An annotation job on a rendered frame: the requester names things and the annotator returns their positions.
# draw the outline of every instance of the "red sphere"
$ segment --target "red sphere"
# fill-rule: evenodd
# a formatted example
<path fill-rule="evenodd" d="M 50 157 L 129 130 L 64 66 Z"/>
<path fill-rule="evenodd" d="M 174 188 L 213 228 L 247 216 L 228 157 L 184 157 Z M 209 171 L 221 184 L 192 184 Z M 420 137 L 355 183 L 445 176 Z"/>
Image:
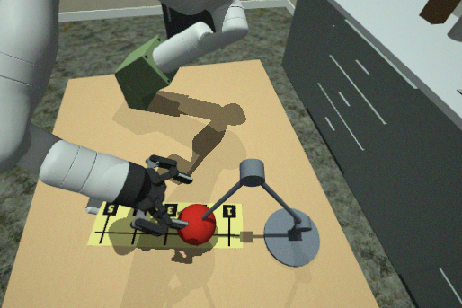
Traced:
<path fill-rule="evenodd" d="M 189 205 L 180 213 L 178 219 L 189 223 L 185 228 L 178 230 L 182 240 L 191 245 L 201 245 L 212 237 L 217 226 L 215 216 L 212 213 L 202 220 L 202 216 L 208 210 L 205 205 Z"/>

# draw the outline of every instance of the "white baseboard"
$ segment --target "white baseboard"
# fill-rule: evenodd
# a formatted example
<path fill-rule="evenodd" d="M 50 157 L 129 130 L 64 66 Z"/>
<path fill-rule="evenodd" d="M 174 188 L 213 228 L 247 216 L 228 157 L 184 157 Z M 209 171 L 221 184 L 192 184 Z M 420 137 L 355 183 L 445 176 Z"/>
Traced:
<path fill-rule="evenodd" d="M 242 1 L 245 10 L 257 8 L 285 7 L 294 15 L 295 6 L 289 0 L 250 0 Z M 162 6 L 130 7 L 112 10 L 63 12 L 58 15 L 60 22 L 91 21 L 98 19 L 140 17 L 143 15 L 162 15 Z"/>

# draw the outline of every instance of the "floor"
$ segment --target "floor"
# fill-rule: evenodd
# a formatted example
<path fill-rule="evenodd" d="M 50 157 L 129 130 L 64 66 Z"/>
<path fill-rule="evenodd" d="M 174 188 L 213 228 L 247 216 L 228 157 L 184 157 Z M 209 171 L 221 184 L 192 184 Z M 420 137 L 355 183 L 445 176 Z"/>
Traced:
<path fill-rule="evenodd" d="M 250 32 L 243 40 L 209 53 L 190 65 L 262 61 L 379 306 L 414 307 L 281 67 L 292 16 L 285 8 L 247 10 L 246 15 Z M 70 78 L 114 73 L 129 53 L 155 35 L 166 40 L 161 15 L 60 23 L 56 64 L 32 123 L 53 131 Z M 4 300 L 37 180 L 37 174 L 19 168 L 0 174 L 0 303 Z"/>

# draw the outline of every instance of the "green cube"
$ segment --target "green cube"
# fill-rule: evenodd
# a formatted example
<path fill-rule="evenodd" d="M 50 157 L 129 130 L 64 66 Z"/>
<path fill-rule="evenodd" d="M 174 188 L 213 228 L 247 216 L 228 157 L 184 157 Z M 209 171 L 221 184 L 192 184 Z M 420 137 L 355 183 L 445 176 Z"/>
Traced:
<path fill-rule="evenodd" d="M 170 85 L 176 72 L 163 73 L 154 62 L 153 51 L 161 44 L 158 36 L 129 54 L 115 72 L 125 101 L 131 109 L 146 110 L 155 94 Z"/>

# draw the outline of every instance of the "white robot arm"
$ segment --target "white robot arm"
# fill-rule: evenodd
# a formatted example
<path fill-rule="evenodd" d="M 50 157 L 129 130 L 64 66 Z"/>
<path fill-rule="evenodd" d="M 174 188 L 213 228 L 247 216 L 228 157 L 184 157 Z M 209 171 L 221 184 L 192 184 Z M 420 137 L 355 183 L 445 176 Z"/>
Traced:
<path fill-rule="evenodd" d="M 160 0 L 184 14 L 207 10 L 216 32 L 203 22 L 171 37 L 153 52 L 165 73 L 240 40 L 248 32 L 239 0 Z M 58 138 L 31 124 L 48 85 L 58 50 L 59 0 L 0 0 L 0 172 L 15 165 L 44 183 L 102 201 L 139 205 L 151 180 L 147 170 L 118 157 Z"/>

